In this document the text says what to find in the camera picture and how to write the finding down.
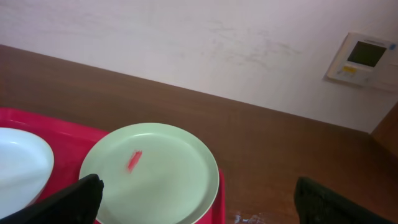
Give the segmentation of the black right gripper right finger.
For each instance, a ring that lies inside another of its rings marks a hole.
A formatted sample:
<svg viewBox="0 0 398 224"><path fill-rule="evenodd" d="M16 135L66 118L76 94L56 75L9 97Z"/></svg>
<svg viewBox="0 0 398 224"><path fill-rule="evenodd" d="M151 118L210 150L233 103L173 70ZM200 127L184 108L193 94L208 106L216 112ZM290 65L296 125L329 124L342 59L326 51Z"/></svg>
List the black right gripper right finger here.
<svg viewBox="0 0 398 224"><path fill-rule="evenodd" d="M392 224L308 177L299 177L294 204L300 224Z"/></svg>

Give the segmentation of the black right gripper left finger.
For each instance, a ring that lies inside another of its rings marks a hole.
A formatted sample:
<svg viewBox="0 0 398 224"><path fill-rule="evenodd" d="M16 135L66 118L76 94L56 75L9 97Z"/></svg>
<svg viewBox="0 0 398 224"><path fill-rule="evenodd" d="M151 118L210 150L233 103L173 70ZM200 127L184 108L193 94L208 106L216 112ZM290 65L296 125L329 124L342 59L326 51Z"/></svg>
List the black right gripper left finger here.
<svg viewBox="0 0 398 224"><path fill-rule="evenodd" d="M1 219L1 224L94 224L104 182L90 174L67 188Z"/></svg>

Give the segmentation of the light blue plate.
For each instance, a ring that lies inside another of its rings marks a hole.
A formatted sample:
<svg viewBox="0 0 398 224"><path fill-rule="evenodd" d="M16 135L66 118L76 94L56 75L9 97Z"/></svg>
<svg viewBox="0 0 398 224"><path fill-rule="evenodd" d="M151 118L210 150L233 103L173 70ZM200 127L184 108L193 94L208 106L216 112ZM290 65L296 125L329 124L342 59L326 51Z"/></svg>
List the light blue plate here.
<svg viewBox="0 0 398 224"><path fill-rule="evenodd" d="M27 131L1 128L1 218L33 204L53 170L50 145Z"/></svg>

